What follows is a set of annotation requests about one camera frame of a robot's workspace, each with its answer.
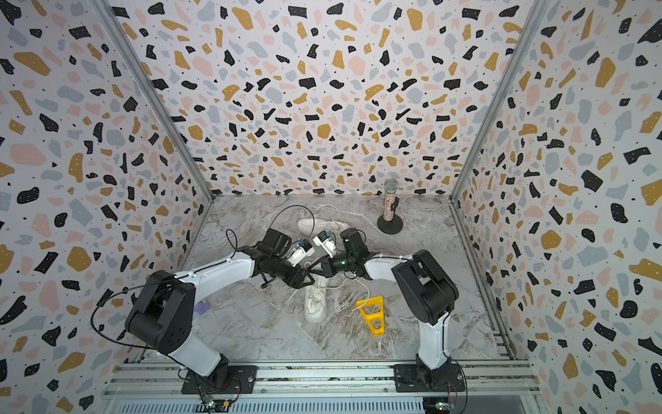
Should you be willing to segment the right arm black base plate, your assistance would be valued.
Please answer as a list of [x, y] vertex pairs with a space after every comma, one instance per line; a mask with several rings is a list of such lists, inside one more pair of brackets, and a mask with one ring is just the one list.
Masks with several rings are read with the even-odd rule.
[[398, 393], [463, 393], [467, 389], [465, 376], [455, 363], [437, 369], [424, 364], [397, 364], [393, 371]]

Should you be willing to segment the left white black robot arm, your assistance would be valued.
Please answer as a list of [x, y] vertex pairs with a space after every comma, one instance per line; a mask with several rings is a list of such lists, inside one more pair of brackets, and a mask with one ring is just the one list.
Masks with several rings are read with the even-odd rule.
[[269, 229], [262, 241], [240, 247], [221, 260], [177, 274], [157, 271], [141, 289], [125, 329], [194, 374], [223, 381], [227, 359], [191, 332], [195, 305], [257, 275], [281, 279], [294, 289], [312, 285], [314, 280], [301, 262], [312, 256], [314, 246], [302, 240], [290, 254], [291, 246], [289, 236]]

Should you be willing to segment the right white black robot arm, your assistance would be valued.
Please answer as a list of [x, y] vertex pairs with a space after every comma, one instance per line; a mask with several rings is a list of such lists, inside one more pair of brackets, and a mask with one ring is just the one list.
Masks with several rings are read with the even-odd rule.
[[336, 248], [331, 232], [322, 231], [313, 243], [326, 255], [315, 262], [317, 274], [331, 278], [353, 274], [366, 280], [388, 280], [398, 284], [411, 313], [419, 321], [420, 343], [417, 369], [433, 380], [441, 378], [451, 366], [448, 351], [448, 324], [459, 290], [433, 255], [421, 249], [412, 255], [384, 255], [372, 252], [363, 233], [355, 228], [341, 232], [344, 249]]

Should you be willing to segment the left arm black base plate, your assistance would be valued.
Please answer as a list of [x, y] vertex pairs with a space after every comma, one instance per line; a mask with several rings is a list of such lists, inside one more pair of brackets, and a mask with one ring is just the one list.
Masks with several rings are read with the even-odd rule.
[[258, 367], [255, 365], [221, 364], [208, 376], [201, 376], [191, 370], [186, 374], [181, 393], [184, 395], [251, 394], [257, 374]]

